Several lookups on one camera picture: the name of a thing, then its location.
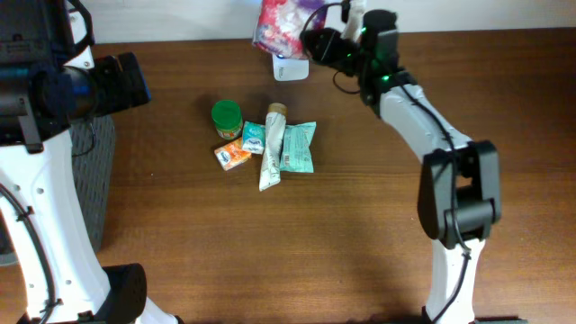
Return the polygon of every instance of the tube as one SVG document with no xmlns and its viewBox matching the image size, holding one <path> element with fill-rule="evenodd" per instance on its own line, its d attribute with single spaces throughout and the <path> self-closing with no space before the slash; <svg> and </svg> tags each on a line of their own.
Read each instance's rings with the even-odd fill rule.
<svg viewBox="0 0 576 324">
<path fill-rule="evenodd" d="M 268 106 L 264 157 L 260 169 L 260 191 L 280 183 L 280 149 L 286 128 L 287 108 L 281 103 Z"/>
</svg>

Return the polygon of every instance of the white wall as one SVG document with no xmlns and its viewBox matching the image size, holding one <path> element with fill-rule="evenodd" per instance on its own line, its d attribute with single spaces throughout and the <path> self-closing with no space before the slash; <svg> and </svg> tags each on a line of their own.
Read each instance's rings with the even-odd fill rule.
<svg viewBox="0 0 576 324">
<path fill-rule="evenodd" d="M 261 0 L 83 0 L 96 41 L 250 38 Z M 368 0 L 402 32 L 576 27 L 576 0 Z M 328 23 L 338 25 L 338 9 Z"/>
</svg>

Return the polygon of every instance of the purple and pink package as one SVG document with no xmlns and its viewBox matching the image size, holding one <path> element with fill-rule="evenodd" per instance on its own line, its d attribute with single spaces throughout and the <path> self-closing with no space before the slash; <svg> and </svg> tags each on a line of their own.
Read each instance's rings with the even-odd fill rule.
<svg viewBox="0 0 576 324">
<path fill-rule="evenodd" d="M 306 59 L 300 33 L 311 14 L 324 4 L 324 0 L 263 0 L 253 44 L 287 59 Z M 309 28 L 324 28 L 325 22 L 326 11 L 321 11 Z"/>
</svg>

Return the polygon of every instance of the wooden table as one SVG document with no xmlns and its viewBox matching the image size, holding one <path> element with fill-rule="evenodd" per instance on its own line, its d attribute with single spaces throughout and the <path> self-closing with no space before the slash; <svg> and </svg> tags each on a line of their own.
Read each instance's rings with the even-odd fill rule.
<svg viewBox="0 0 576 324">
<path fill-rule="evenodd" d="M 418 314 L 431 278 L 416 214 L 419 163 L 333 71 L 275 82 L 247 40 L 96 46 L 134 51 L 154 100 L 115 115 L 104 266 L 140 262 L 149 296 L 188 323 L 338 323 Z M 576 318 L 576 31 L 402 34 L 403 64 L 459 130 L 499 148 L 503 216 L 476 277 L 478 316 Z M 353 88 L 353 82 L 345 86 Z M 258 191 L 260 157 L 222 171 L 210 111 L 237 101 L 264 122 L 318 123 L 315 173 Z M 3 323 L 25 309 L 0 268 Z"/>
</svg>

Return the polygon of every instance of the orange packet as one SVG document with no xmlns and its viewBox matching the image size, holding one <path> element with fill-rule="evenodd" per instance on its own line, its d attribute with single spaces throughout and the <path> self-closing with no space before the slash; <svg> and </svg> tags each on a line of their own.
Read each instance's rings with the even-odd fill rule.
<svg viewBox="0 0 576 324">
<path fill-rule="evenodd" d="M 214 154 L 222 165 L 224 171 L 228 171 L 235 166 L 241 165 L 249 158 L 252 158 L 252 153 L 242 150 L 242 138 L 236 139 L 221 148 L 216 148 Z"/>
</svg>

